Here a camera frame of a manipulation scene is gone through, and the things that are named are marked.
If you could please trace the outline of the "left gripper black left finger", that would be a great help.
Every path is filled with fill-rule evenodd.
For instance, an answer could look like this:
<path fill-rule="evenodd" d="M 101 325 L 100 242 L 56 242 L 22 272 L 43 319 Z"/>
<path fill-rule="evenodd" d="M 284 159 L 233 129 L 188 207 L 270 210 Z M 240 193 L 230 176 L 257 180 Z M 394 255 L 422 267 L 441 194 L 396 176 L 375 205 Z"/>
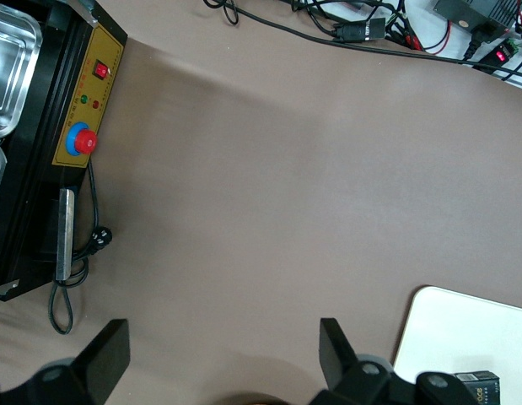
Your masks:
<path fill-rule="evenodd" d="M 47 365 L 0 390 L 0 404 L 104 404 L 131 361 L 129 323 L 113 319 L 67 364 Z"/>

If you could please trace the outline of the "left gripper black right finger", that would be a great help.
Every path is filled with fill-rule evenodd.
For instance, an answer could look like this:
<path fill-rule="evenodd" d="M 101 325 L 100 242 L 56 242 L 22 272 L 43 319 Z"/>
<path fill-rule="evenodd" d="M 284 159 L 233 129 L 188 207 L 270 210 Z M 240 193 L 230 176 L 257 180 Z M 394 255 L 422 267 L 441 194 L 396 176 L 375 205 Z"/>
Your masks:
<path fill-rule="evenodd" d="M 358 356 L 338 321 L 320 320 L 319 361 L 327 388 L 312 404 L 474 404 L 463 382 L 442 372 L 404 381 L 384 359 Z"/>

